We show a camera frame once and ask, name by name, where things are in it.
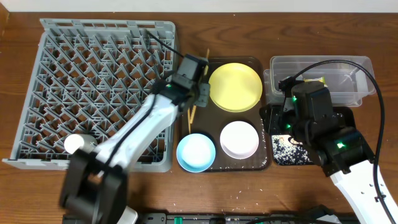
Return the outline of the yellow round plate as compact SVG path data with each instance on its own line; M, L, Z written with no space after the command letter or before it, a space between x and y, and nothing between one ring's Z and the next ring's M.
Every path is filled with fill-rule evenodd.
M240 113L253 108L262 96L257 72L243 63L218 67L209 79L210 98L222 110Z

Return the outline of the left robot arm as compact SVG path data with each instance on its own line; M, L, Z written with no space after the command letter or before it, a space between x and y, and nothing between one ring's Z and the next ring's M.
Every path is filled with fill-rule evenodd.
M186 89L156 81L139 111L92 151L77 149L70 159L59 204L85 223L135 223L127 205L131 169L152 141L191 105L206 106L210 84Z

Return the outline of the spilled rice pile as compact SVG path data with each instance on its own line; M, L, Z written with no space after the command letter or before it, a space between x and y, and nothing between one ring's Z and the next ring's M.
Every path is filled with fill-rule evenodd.
M280 166L304 166L313 165L308 152L302 147L302 143L296 142L289 135L273 135L272 152L274 162Z

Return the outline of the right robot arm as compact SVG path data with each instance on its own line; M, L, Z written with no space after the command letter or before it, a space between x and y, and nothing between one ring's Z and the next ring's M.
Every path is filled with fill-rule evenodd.
M289 88L282 104L260 109L265 132L289 135L344 195L360 223L397 223L397 204L385 186L376 155L322 82Z

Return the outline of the light blue bowl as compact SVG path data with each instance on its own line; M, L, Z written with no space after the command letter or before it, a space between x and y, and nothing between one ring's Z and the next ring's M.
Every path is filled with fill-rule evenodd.
M187 172L199 173L209 169L216 157L213 141L204 134L185 136L177 145L177 161Z

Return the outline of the clear plastic bin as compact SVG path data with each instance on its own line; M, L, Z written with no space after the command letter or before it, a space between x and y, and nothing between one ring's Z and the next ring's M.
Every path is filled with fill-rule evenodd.
M364 67L374 75L370 58L352 55L288 55L274 56L270 68L264 71L264 94L266 103L282 103L284 94L279 90L279 81L296 75L304 68L324 60L349 60ZM358 107L362 98L375 94L376 90L363 71L345 63L330 63L310 69L297 79L325 77L335 106Z

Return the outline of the white cup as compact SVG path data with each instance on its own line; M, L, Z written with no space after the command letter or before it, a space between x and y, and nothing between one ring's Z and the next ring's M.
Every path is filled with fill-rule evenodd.
M97 145L97 140L89 134L71 134L64 142L64 148L69 154L78 149L90 153Z

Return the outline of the green orange snack wrapper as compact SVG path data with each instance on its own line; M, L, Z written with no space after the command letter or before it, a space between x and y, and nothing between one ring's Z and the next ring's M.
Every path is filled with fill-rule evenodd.
M327 87L328 85L326 84L325 77L320 77L320 78L304 78L304 82L320 82L323 83L324 87Z

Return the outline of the white round bowl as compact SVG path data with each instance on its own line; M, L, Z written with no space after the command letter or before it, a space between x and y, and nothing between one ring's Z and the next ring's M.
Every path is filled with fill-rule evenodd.
M233 121L221 131L222 150L233 159L251 157L259 146L259 135L256 129L244 121Z

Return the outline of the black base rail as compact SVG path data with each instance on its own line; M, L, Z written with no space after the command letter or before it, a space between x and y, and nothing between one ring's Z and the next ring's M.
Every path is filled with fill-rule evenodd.
M285 220L280 220L281 217L288 218L302 218L295 217L294 215L268 215L268 216L244 216L244 215L166 215L164 213L143 213L139 214L138 219L135 223L161 223L161 224L174 224L174 223L248 223L253 220L258 220L261 218L279 218L278 220L271 220L267 222L259 222L259 223L298 223L291 219L285 218ZM337 217L335 215L325 215L323 217L317 218L317 220L325 221L325 222L335 222L335 223L359 223L359 221L355 217ZM79 220L72 215L64 215L62 218L63 224L81 224L85 223L82 220Z

